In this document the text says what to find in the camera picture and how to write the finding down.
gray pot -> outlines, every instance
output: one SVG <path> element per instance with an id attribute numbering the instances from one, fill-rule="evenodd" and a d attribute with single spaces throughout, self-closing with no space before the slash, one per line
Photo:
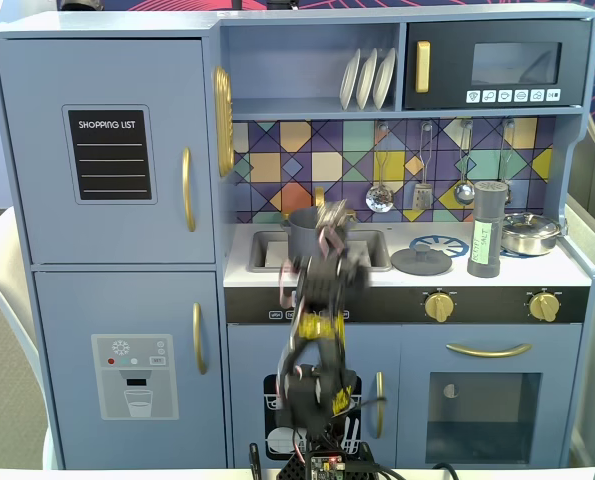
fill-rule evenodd
<path id="1" fill-rule="evenodd" d="M 559 224 L 530 212 L 506 215 L 502 227 L 501 246 L 522 255 L 545 255 L 557 245 Z"/>
<path id="2" fill-rule="evenodd" d="M 337 231 L 342 241 L 345 241 L 350 222 L 346 222 L 344 230 Z M 282 222 L 282 227 L 288 232 L 288 258 L 321 257 L 319 238 L 317 237 L 317 207 L 301 208 L 288 216 Z"/>

chair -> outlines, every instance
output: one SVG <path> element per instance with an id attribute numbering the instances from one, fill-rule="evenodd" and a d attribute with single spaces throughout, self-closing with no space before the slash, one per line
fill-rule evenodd
<path id="1" fill-rule="evenodd" d="M 0 216 L 0 310 L 28 359 L 45 404 L 46 395 L 39 366 L 37 339 L 13 208 L 9 208 Z M 50 424 L 44 438 L 42 464 L 44 470 L 57 469 Z"/>

oven window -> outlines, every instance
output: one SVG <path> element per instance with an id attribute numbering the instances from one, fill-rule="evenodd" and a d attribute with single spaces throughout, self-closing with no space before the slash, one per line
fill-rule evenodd
<path id="1" fill-rule="evenodd" d="M 539 373 L 431 373 L 426 463 L 530 462 Z"/>
<path id="2" fill-rule="evenodd" d="M 557 83 L 559 43 L 477 43 L 473 85 Z"/>

blue cabinet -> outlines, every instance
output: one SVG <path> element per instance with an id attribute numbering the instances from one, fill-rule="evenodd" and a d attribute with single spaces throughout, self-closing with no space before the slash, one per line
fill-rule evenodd
<path id="1" fill-rule="evenodd" d="M 248 445 L 258 444 L 264 468 L 282 468 L 294 451 L 292 431 L 277 426 L 275 394 L 277 364 L 289 336 L 288 325 L 229 325 L 230 385 L 233 418 L 235 467 L 245 468 Z M 353 401 L 377 396 L 378 377 L 383 379 L 388 401 L 380 408 L 367 405 L 359 417 L 346 425 L 344 447 L 355 451 L 359 440 L 366 441 L 376 461 L 393 466 L 397 440 L 397 395 L 399 389 L 398 325 L 346 325 L 347 366 L 357 372 L 359 388 Z M 308 350 L 301 363 L 315 363 L 314 349 Z M 381 432 L 378 425 L 381 416 Z"/>
<path id="2" fill-rule="evenodd" d="M 0 40 L 33 263 L 214 263 L 202 65 L 200 40 Z"/>
<path id="3" fill-rule="evenodd" d="M 226 467 L 214 273 L 35 279 L 67 469 Z"/>
<path id="4" fill-rule="evenodd" d="M 397 466 L 557 468 L 581 325 L 406 325 Z"/>

microwave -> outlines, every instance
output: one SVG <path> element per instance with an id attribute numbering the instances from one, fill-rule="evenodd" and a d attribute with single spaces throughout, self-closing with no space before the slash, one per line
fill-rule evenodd
<path id="1" fill-rule="evenodd" d="M 404 109 L 581 105 L 585 20 L 408 24 Z"/>

